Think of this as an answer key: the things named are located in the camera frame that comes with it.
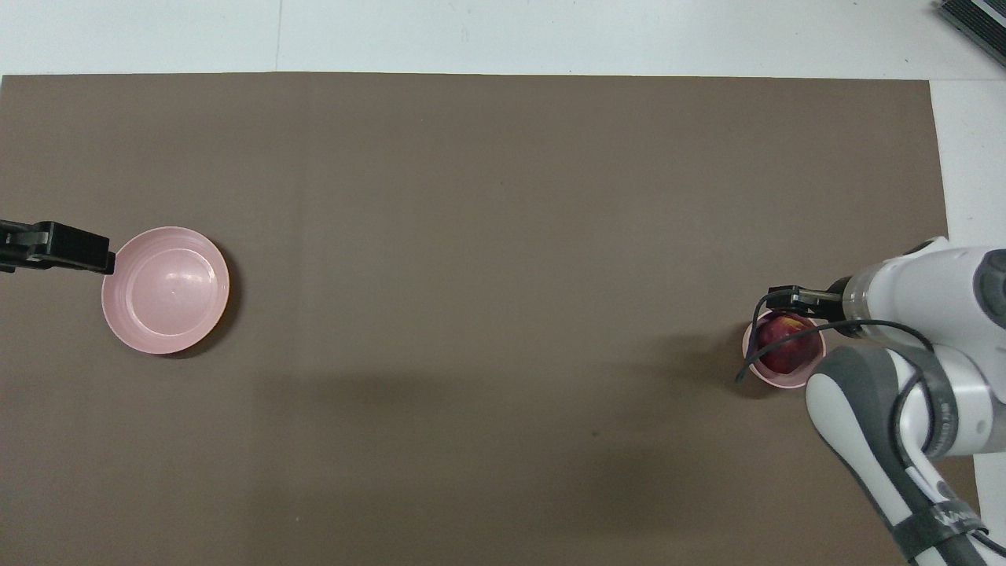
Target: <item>black cable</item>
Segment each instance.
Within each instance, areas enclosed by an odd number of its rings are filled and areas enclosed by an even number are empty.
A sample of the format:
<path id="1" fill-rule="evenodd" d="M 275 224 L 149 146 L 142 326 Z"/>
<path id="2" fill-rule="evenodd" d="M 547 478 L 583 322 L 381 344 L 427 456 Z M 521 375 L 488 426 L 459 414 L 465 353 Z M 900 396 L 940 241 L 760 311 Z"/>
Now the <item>black cable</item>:
<path id="1" fill-rule="evenodd" d="M 891 419 L 889 424 L 889 432 L 891 438 L 894 439 L 894 448 L 897 453 L 897 459 L 901 462 L 901 467 L 908 469 L 911 467 L 910 458 L 908 457 L 908 452 L 904 449 L 904 441 L 901 440 L 901 411 L 904 409 L 904 403 L 908 400 L 908 394 L 911 393 L 912 389 L 919 383 L 923 387 L 926 387 L 926 383 L 923 381 L 923 375 L 916 370 L 911 376 L 901 391 L 897 392 L 897 397 L 894 398 L 894 412 L 891 413 Z"/>
<path id="2" fill-rule="evenodd" d="M 1003 545 L 1001 545 L 1001 544 L 993 541 L 985 533 L 983 533 L 981 531 L 975 531 L 975 532 L 971 533 L 971 536 L 975 537 L 975 539 L 978 542 L 980 542 L 983 545 L 985 545 L 992 552 L 998 554 L 999 556 L 1002 556 L 1003 558 L 1006 558 L 1006 547 L 1004 547 Z"/>
<path id="3" fill-rule="evenodd" d="M 747 336 L 747 349 L 744 351 L 745 360 L 750 358 L 751 353 L 754 352 L 754 338 L 756 338 L 754 332 L 758 330 L 758 316 L 762 312 L 762 306 L 767 304 L 770 300 L 774 300 L 776 298 L 785 298 L 792 295 L 793 295 L 792 290 L 783 290 L 780 292 L 773 292 L 771 294 L 768 294 L 764 298 L 758 301 L 758 305 L 754 306 L 754 315 L 751 316 L 751 332 Z"/>
<path id="4" fill-rule="evenodd" d="M 786 343 L 788 343 L 790 341 L 795 341 L 795 340 L 798 340 L 798 339 L 802 339 L 804 337 L 809 337 L 811 335 L 815 335 L 817 333 L 821 333 L 821 332 L 827 331 L 829 329 L 842 329 L 842 328 L 846 328 L 846 327 L 890 327 L 891 329 L 897 329 L 898 331 L 901 331 L 902 333 L 906 333 L 908 335 L 911 335 L 915 340 L 917 340 L 923 345 L 923 348 L 925 348 L 926 350 L 928 350 L 930 352 L 933 352 L 933 343 L 931 343 L 929 339 L 927 339 L 925 336 L 923 336 L 923 334 L 919 333 L 918 331 L 912 329 L 911 327 L 907 327 L 905 325 L 901 325 L 900 323 L 893 323 L 891 321 L 878 321 L 878 320 L 875 320 L 875 319 L 864 319 L 862 321 L 858 321 L 858 320 L 857 321 L 839 321 L 837 323 L 828 323 L 827 325 L 820 325 L 820 326 L 814 327 L 812 329 L 807 329 L 805 331 L 800 331 L 799 333 L 794 333 L 794 334 L 789 335 L 787 337 L 783 337 L 782 339 L 779 339 L 778 341 L 776 341 L 774 343 L 771 343 L 768 346 L 764 347 L 762 350 L 756 352 L 754 354 L 749 354 L 746 358 L 744 358 L 744 365 L 743 365 L 743 367 L 740 368 L 740 371 L 737 372 L 737 375 L 736 375 L 736 377 L 734 378 L 733 381 L 736 382 L 736 383 L 740 383 L 740 381 L 744 379 L 744 373 L 747 371 L 747 367 L 748 366 L 750 366 L 751 364 L 753 364 L 756 361 L 758 361 L 760 358 L 762 358 L 766 354 L 769 354 L 770 352 L 776 350 L 777 348 L 783 346 L 784 344 L 786 344 Z M 751 337 L 754 336 L 756 330 L 757 330 L 756 326 L 752 326 L 751 327 L 751 334 L 750 334 Z M 747 341 L 748 349 L 750 349 L 751 344 L 752 344 L 751 340 L 748 338 L 748 341 Z"/>

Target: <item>black clamp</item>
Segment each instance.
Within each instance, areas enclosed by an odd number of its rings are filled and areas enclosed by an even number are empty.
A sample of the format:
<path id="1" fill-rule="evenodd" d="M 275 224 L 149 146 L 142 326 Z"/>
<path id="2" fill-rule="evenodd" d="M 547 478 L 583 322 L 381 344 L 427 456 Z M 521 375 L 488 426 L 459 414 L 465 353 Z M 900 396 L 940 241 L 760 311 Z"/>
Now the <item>black clamp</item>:
<path id="1" fill-rule="evenodd" d="M 0 219 L 0 271 L 64 266 L 111 274 L 116 254 L 109 238 L 54 221 L 33 224 Z"/>
<path id="2" fill-rule="evenodd" d="M 784 311 L 795 313 L 801 317 L 811 319 L 824 319 L 831 323 L 844 321 L 842 313 L 842 293 L 845 291 L 845 281 L 840 278 L 835 281 L 826 292 L 808 290 L 800 286 L 782 286 L 779 288 L 769 288 L 769 294 L 776 292 L 790 292 L 789 296 L 776 297 L 766 302 L 765 307 L 770 311 Z"/>

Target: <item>black strap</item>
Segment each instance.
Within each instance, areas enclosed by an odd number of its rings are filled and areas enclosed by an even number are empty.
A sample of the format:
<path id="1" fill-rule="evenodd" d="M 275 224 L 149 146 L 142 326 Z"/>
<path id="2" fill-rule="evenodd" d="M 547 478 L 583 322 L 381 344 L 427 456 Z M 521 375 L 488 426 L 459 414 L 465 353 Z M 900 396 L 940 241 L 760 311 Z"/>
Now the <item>black strap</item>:
<path id="1" fill-rule="evenodd" d="M 988 533 L 982 520 L 961 500 L 941 502 L 920 511 L 891 528 L 894 542 L 905 560 L 912 560 L 926 549 L 947 539 L 973 531 Z"/>

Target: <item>bowl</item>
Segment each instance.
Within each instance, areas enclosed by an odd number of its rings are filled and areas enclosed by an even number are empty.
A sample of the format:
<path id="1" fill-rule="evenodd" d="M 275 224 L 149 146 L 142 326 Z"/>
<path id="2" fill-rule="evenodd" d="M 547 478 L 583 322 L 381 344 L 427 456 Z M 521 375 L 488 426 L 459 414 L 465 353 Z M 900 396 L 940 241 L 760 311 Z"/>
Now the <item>bowl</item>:
<path id="1" fill-rule="evenodd" d="M 784 314 L 773 311 L 767 311 L 763 313 L 758 318 L 758 327 L 765 325 L 766 323 L 769 322 L 769 320 L 775 319 L 776 317 L 779 317 L 781 315 Z M 794 315 L 792 313 L 787 313 L 785 315 L 800 321 L 805 326 L 817 327 L 817 323 L 805 317 L 800 317 L 799 315 Z M 751 334 L 751 326 L 748 325 L 747 329 L 744 331 L 743 339 L 741 339 L 740 341 L 741 357 L 747 354 L 747 340 L 750 338 L 750 334 Z M 824 357 L 828 354 L 828 345 L 825 344 L 824 337 L 821 336 L 820 333 L 812 336 L 820 342 L 821 345 L 820 354 L 818 354 L 818 356 L 814 357 L 812 360 L 805 362 L 793 372 L 789 374 L 780 374 L 778 372 L 773 372 L 772 370 L 767 368 L 765 364 L 762 364 L 761 361 L 756 361 L 748 368 L 750 369 L 752 374 L 759 377 L 759 379 L 761 379 L 762 381 L 773 387 L 778 387 L 780 389 L 799 389 L 804 387 L 805 385 L 807 385 L 807 380 L 809 380 L 811 376 L 814 374 L 814 369 L 817 367 L 818 363 L 821 362 L 821 360 L 823 360 Z"/>
<path id="2" fill-rule="evenodd" d="M 163 226 L 130 239 L 102 285 L 109 328 L 130 348 L 173 354 L 206 337 L 229 293 L 227 264 L 205 235 Z"/>

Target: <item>white floor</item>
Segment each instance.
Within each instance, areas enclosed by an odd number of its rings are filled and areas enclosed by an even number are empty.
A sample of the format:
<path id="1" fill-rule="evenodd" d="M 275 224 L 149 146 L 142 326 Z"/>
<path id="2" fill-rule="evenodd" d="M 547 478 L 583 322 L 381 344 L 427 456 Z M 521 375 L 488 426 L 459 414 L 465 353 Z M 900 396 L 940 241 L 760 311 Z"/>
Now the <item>white floor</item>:
<path id="1" fill-rule="evenodd" d="M 929 79 L 950 235 L 1006 245 L 1006 67 L 929 0 L 0 2 L 0 74 L 271 70 Z M 1003 539 L 1006 455 L 976 467 Z"/>

